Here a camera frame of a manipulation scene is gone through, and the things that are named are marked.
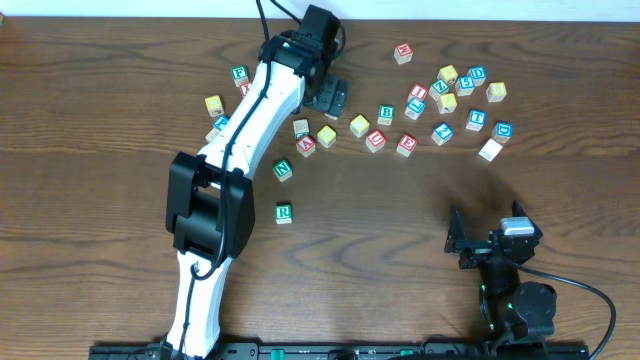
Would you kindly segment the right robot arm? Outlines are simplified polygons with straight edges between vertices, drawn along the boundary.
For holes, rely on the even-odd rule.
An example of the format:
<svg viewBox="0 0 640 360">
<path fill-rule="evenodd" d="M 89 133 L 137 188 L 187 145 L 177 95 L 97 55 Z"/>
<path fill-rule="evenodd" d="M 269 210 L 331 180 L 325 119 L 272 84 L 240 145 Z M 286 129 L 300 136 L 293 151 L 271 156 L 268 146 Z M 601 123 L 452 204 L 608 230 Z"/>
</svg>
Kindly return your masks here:
<svg viewBox="0 0 640 360">
<path fill-rule="evenodd" d="M 461 269 L 480 273 L 479 305 L 490 334 L 482 342 L 485 354 L 508 347 L 541 347 L 554 333 L 557 293 L 547 284 L 523 282 L 518 267 L 535 255 L 543 236 L 540 228 L 515 201 L 512 215 L 500 221 L 485 240 L 467 237 L 462 217 L 453 210 L 444 251 L 459 256 Z"/>
</svg>

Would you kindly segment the green R block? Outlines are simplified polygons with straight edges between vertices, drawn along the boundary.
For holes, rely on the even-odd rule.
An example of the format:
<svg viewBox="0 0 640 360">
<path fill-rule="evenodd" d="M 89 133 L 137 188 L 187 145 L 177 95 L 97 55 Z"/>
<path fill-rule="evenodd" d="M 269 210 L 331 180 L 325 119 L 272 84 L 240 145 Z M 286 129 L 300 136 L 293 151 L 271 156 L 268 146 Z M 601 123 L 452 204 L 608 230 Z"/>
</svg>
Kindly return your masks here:
<svg viewBox="0 0 640 360">
<path fill-rule="evenodd" d="M 277 224 L 289 224 L 293 220 L 292 207 L 289 204 L 275 207 L 275 221 Z"/>
</svg>

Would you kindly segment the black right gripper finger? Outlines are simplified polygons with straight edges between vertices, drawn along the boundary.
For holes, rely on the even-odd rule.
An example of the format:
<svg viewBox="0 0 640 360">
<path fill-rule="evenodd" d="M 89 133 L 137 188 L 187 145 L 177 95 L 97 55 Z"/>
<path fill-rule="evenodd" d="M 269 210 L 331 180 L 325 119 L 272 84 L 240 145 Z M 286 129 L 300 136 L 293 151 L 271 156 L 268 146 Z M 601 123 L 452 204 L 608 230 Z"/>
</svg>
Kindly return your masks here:
<svg viewBox="0 0 640 360">
<path fill-rule="evenodd" d="M 452 210 L 449 229 L 444 246 L 445 253 L 460 253 L 466 247 L 467 236 L 457 208 Z"/>
<path fill-rule="evenodd" d="M 511 214 L 513 217 L 527 218 L 526 212 L 524 211 L 523 207 L 517 200 L 514 200 L 511 204 Z"/>
</svg>

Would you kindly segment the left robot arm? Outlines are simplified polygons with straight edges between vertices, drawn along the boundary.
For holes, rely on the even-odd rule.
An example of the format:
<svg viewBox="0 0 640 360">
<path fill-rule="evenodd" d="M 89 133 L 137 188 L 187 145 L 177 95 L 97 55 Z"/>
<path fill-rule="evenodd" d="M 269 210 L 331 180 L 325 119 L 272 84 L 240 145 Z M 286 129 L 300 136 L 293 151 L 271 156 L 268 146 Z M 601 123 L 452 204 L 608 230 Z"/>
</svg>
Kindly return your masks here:
<svg viewBox="0 0 640 360">
<path fill-rule="evenodd" d="M 297 23 L 266 35 L 253 82 L 223 130 L 197 155 L 180 152 L 171 163 L 165 224 L 180 284 L 162 359 L 206 359 L 217 350 L 226 274 L 255 224 L 252 179 L 282 123 L 303 107 L 333 117 L 344 108 L 348 83 L 329 71 L 346 44 L 344 26 L 314 5 Z"/>
</svg>

